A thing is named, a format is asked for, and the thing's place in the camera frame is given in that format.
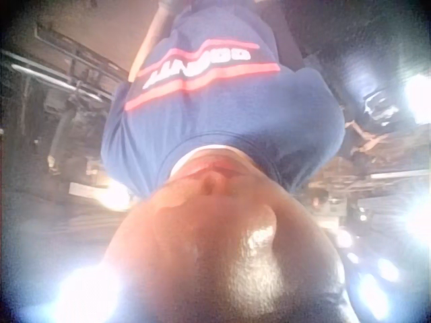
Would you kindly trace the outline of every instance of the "ceiling light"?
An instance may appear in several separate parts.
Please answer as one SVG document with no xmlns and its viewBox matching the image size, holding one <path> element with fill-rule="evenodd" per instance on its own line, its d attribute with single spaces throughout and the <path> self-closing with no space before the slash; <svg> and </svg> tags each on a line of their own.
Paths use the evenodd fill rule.
<svg viewBox="0 0 431 323">
<path fill-rule="evenodd" d="M 346 230 L 339 230 L 337 232 L 337 245 L 340 248 L 349 248 L 353 244 L 353 238 Z"/>
<path fill-rule="evenodd" d="M 360 281 L 359 296 L 377 320 L 383 320 L 387 317 L 389 313 L 387 296 L 372 275 L 368 274 Z"/>
<path fill-rule="evenodd" d="M 382 278 L 392 282 L 398 280 L 399 270 L 391 261 L 387 259 L 379 259 L 377 267 Z"/>
<path fill-rule="evenodd" d="M 359 263 L 359 257 L 356 256 L 353 252 L 349 252 L 347 254 L 347 257 L 349 258 L 349 260 L 354 263 L 354 264 L 358 264 Z"/>
<path fill-rule="evenodd" d="M 58 323 L 103 323 L 117 308 L 120 282 L 105 266 L 77 269 L 61 284 L 55 304 Z"/>
<path fill-rule="evenodd" d="M 113 211 L 126 211 L 131 206 L 131 195 L 127 187 L 111 180 L 108 188 L 100 190 L 96 198 Z"/>
</svg>

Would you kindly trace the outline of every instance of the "red stripe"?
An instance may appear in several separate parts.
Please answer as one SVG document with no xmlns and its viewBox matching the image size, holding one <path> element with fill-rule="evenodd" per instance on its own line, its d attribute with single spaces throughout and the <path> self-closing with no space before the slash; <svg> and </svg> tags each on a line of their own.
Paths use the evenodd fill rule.
<svg viewBox="0 0 431 323">
<path fill-rule="evenodd" d="M 186 59 L 198 59 L 203 51 L 209 47 L 209 46 L 223 46 L 223 45 L 231 45 L 231 46 L 238 46 L 238 47 L 245 47 L 245 48 L 251 48 L 251 49 L 258 49 L 258 44 L 253 44 L 252 42 L 238 42 L 236 40 L 218 40 L 218 39 L 208 39 L 201 47 L 195 51 L 195 52 L 186 52 L 185 50 L 181 50 L 178 48 L 171 48 L 168 50 L 168 52 L 163 56 L 163 58 L 158 61 L 157 63 L 154 63 L 150 65 L 149 67 L 146 67 L 145 69 L 142 69 L 138 72 L 137 77 L 141 77 L 155 69 L 158 69 L 166 59 L 173 55 L 179 55 Z"/>
<path fill-rule="evenodd" d="M 231 77 L 236 77 L 240 75 L 277 72 L 279 70 L 280 68 L 276 63 L 244 64 L 230 67 L 218 67 L 208 71 L 208 73 L 206 73 L 205 75 L 202 75 L 201 77 L 192 79 L 190 81 L 176 79 L 164 85 L 155 87 L 154 89 L 151 89 L 148 92 L 141 94 L 137 98 L 128 101 L 125 105 L 125 110 L 130 111 L 145 102 L 148 102 L 155 98 L 160 98 L 178 90 L 195 91 L 196 89 L 200 89 L 201 87 L 208 85 L 215 79 L 229 79 Z"/>
</svg>

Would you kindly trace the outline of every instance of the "shirt sleeve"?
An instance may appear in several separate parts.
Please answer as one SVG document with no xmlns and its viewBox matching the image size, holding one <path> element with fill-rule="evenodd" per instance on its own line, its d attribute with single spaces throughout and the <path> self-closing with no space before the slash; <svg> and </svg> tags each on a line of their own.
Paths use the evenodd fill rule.
<svg viewBox="0 0 431 323">
<path fill-rule="evenodd" d="M 129 150 L 126 149 L 128 146 L 127 134 L 123 126 L 124 106 L 130 87 L 131 83 L 122 83 L 114 93 L 114 100 L 104 127 L 101 155 L 108 175 L 137 194 L 138 189 L 135 187 L 131 175 L 132 169 L 127 165 Z"/>
</svg>

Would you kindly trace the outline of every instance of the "skin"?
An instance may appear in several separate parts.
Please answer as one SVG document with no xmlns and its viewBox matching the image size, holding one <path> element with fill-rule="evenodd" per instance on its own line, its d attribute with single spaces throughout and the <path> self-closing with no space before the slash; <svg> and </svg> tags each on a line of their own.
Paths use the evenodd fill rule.
<svg viewBox="0 0 431 323">
<path fill-rule="evenodd" d="M 225 149 L 196 153 L 137 205 L 104 262 L 158 322 L 357 322 L 326 235 Z"/>
</svg>

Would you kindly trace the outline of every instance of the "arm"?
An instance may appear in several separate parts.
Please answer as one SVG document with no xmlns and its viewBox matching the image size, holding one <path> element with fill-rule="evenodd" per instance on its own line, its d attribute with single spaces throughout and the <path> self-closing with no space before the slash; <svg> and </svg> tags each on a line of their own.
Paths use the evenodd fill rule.
<svg viewBox="0 0 431 323">
<path fill-rule="evenodd" d="M 280 2 L 278 0 L 256 0 L 256 2 L 262 20 L 274 33 L 280 63 L 295 72 L 305 67 Z"/>
<path fill-rule="evenodd" d="M 170 11 L 167 7 L 159 4 L 159 8 L 151 22 L 150 28 L 148 28 L 148 33 L 142 42 L 139 51 L 136 54 L 135 60 L 130 68 L 129 82 L 133 83 L 135 81 L 136 75 L 143 62 L 146 60 L 147 56 L 155 45 L 161 41 L 166 36 L 166 31 L 170 29 L 172 22 L 174 21 L 175 14 Z"/>
</svg>

